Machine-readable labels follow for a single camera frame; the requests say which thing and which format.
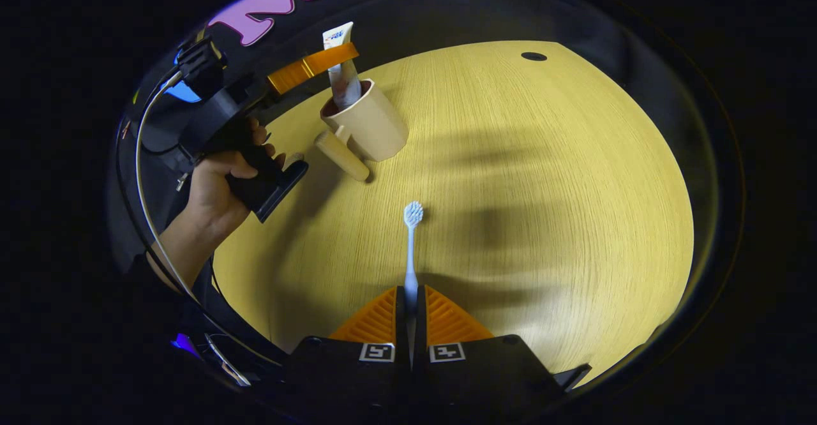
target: wooden table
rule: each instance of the wooden table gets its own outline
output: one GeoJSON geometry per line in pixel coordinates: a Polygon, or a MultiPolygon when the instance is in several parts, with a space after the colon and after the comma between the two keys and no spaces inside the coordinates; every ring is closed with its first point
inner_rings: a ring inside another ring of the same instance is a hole
{"type": "Polygon", "coordinates": [[[216,252],[225,297],[255,329],[292,350],[402,285],[415,199],[420,283],[522,336],[551,372],[590,363],[589,381],[671,315],[691,266],[689,197],[650,118],[601,71],[553,42],[496,41],[360,78],[394,103],[408,144],[361,184],[312,145],[329,89],[267,127],[310,169],[216,252]]]}

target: cup handle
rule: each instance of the cup handle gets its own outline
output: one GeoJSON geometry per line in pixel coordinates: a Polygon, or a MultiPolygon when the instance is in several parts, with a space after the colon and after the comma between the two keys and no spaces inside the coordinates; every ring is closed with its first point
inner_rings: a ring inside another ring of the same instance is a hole
{"type": "Polygon", "coordinates": [[[368,167],[349,151],[347,147],[349,137],[350,132],[341,125],[335,133],[330,130],[321,131],[321,134],[315,137],[315,146],[351,177],[357,181],[365,181],[368,178],[368,167]]]}

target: beige cup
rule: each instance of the beige cup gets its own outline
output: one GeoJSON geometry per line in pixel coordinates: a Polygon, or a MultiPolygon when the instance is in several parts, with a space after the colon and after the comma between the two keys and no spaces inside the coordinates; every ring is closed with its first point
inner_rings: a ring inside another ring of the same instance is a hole
{"type": "Polygon", "coordinates": [[[365,160],[382,161],[397,154],[409,139],[409,129],[394,106],[372,79],[362,79],[360,99],[338,111],[329,99],[320,118],[329,130],[315,138],[315,145],[358,181],[368,177],[365,160]]]}

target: toothbrush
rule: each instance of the toothbrush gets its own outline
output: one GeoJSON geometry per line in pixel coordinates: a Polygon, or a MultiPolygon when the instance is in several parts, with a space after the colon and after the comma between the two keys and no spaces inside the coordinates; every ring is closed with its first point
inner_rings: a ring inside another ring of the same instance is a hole
{"type": "Polygon", "coordinates": [[[412,202],[403,210],[403,222],[408,227],[408,260],[406,261],[406,309],[409,315],[417,314],[417,274],[414,273],[414,229],[423,220],[423,205],[412,202]]]}
{"type": "Polygon", "coordinates": [[[417,331],[417,274],[414,273],[414,229],[423,220],[423,205],[412,202],[403,210],[403,222],[408,227],[408,260],[403,285],[406,297],[406,330],[408,333],[408,363],[414,367],[414,334],[417,331]]]}

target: toothbrush head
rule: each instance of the toothbrush head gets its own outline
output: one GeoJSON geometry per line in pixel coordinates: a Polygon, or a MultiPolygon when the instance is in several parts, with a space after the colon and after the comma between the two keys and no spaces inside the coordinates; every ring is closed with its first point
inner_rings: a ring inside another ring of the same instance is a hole
{"type": "Polygon", "coordinates": [[[415,201],[406,205],[406,208],[403,210],[403,222],[406,223],[406,227],[414,229],[422,220],[423,205],[421,205],[420,202],[415,201]]]}

